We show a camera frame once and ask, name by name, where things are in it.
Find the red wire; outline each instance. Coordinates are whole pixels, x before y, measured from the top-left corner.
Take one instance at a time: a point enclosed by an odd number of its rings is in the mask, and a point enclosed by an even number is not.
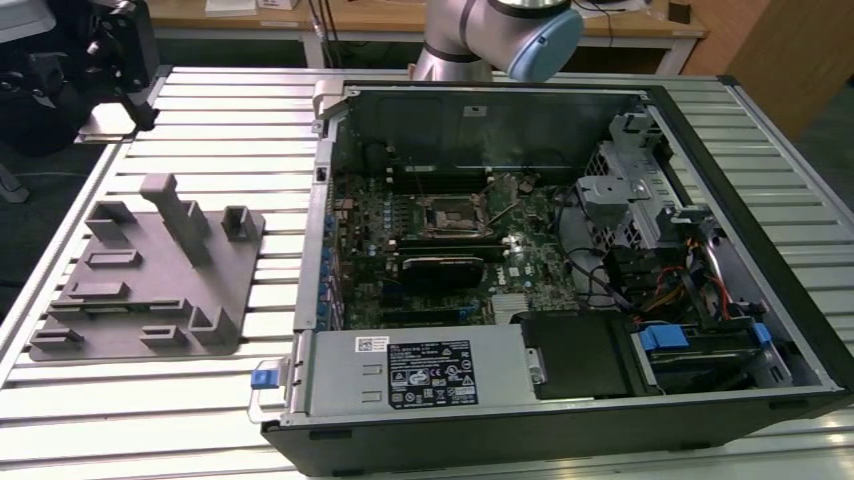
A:
[[[724,282],[720,278],[709,277],[709,280],[716,282],[716,285],[718,285],[718,288],[721,289],[721,314],[725,320],[730,320],[733,318],[730,317],[730,312],[728,309],[728,305],[730,304],[730,293],[726,291],[726,286],[724,285]]]
[[[662,291],[662,280],[665,279],[665,274],[668,272],[676,272],[677,270],[685,270],[684,267],[676,266],[676,267],[665,267],[661,271],[661,273],[658,274],[658,278],[656,279],[656,297],[658,297],[658,294]]]

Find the gray floor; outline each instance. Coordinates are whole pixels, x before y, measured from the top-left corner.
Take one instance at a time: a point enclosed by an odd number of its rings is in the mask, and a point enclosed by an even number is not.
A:
[[[849,207],[854,208],[854,88],[847,87],[797,144]],[[46,158],[29,159],[0,146],[0,161],[15,173],[89,173],[102,147],[74,146]],[[83,178],[25,177],[31,199],[23,205],[0,203],[0,319],[15,301],[18,288],[35,267]]]

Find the power supply label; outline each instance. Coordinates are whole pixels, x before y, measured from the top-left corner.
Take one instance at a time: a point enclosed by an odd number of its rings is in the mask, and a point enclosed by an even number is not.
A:
[[[389,404],[405,408],[478,404],[469,340],[389,345]]]

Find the motherboard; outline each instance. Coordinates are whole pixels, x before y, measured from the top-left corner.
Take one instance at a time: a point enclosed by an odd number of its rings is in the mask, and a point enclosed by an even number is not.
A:
[[[562,192],[542,183],[526,172],[440,182],[340,176],[345,329],[509,323],[524,310],[577,310],[554,233]]]

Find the slotted metal table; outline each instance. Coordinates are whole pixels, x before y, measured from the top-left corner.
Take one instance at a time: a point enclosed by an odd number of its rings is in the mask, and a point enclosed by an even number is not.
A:
[[[174,68],[157,85],[158,127],[111,144],[0,327],[0,478],[302,479],[250,423],[250,371],[291,349],[315,152],[313,92],[334,77],[401,71]],[[566,75],[556,82],[661,84],[677,100],[785,259],[854,348],[854,216],[738,86],[716,78]],[[102,127],[114,126],[110,115]],[[688,191],[697,182],[677,160]],[[219,210],[247,205],[267,229],[234,355],[35,363],[29,339],[59,295],[97,199],[153,205],[143,175],[173,172],[179,193]],[[262,406],[282,407],[263,391]],[[854,478],[854,410],[797,420],[721,448],[393,474],[384,478]]]

